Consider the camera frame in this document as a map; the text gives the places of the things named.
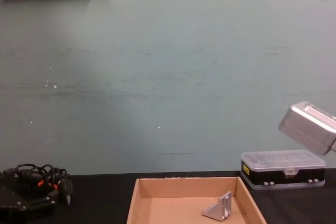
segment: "silver metal object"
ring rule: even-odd
[[[279,129],[319,155],[336,151],[336,117],[309,102],[292,105]]]
[[[66,201],[67,201],[67,206],[70,206],[70,204],[71,204],[71,196],[70,195],[67,195]]]
[[[232,193],[228,191],[218,199],[218,203],[204,210],[202,214],[215,220],[223,221],[231,214]]]

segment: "transparent organizer box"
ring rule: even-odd
[[[324,185],[326,163],[308,151],[245,152],[241,156],[242,177],[253,189]]]

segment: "cardboard box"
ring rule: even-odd
[[[224,224],[266,224],[239,177],[137,179],[127,224],[218,224],[202,211],[233,193]]]

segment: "painted wall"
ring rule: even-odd
[[[0,169],[232,170],[336,114],[336,0],[0,0]],[[336,154],[325,160],[336,166]]]

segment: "black table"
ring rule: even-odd
[[[126,224],[137,178],[227,177],[239,172],[146,173],[74,176],[75,196],[70,208],[29,223]],[[254,191],[253,199],[268,224],[335,224],[336,169],[327,169],[326,184],[319,188]]]

